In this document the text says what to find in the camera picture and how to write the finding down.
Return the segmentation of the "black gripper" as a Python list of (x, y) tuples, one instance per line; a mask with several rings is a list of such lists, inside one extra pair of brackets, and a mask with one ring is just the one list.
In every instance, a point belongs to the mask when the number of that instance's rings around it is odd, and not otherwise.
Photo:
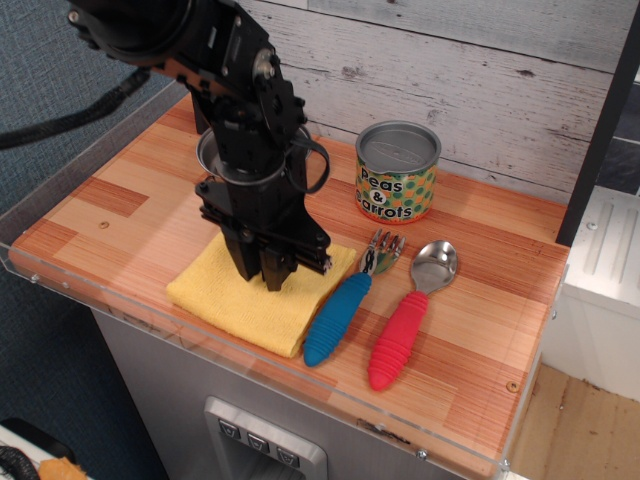
[(251, 280), (262, 270), (271, 292), (280, 291), (300, 265), (326, 273), (332, 266), (331, 240), (307, 212), (305, 196), (319, 190), (328, 173), (309, 186), (307, 160), (290, 157), (292, 149), (264, 173), (236, 169), (218, 153), (223, 180), (208, 176), (195, 193), (203, 202), (202, 216), (220, 226), (238, 273)]

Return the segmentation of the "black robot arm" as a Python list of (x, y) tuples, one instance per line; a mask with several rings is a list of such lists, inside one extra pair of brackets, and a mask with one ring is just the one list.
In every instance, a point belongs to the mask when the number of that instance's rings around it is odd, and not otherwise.
[(307, 179), (320, 146), (268, 33), (238, 3), (74, 1), (69, 17), (91, 47), (190, 91), (216, 143), (195, 191), (243, 278), (277, 291), (299, 266), (330, 269), (329, 235), (305, 207), (320, 188)]

